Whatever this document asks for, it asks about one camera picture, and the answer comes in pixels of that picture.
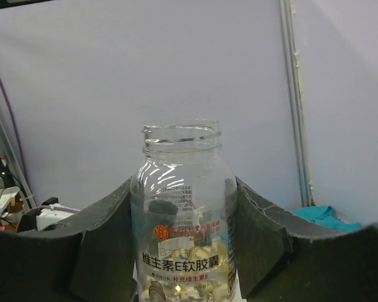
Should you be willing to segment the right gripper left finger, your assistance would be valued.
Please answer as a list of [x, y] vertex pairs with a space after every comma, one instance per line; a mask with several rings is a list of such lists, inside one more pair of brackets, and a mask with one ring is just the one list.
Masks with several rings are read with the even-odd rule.
[[41, 231], [0, 230], [0, 301], [132, 301], [130, 184]]

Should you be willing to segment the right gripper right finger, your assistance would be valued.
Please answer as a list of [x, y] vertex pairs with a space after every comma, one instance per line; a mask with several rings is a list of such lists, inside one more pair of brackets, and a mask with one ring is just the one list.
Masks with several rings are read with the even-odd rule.
[[237, 182], [236, 263], [247, 301], [378, 301], [378, 223], [341, 232]]

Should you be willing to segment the clear vitamin pill bottle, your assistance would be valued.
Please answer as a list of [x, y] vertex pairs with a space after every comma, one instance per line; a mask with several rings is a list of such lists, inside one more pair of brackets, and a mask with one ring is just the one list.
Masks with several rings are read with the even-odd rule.
[[232, 301], [237, 182], [216, 121], [143, 127], [130, 183], [139, 301]]

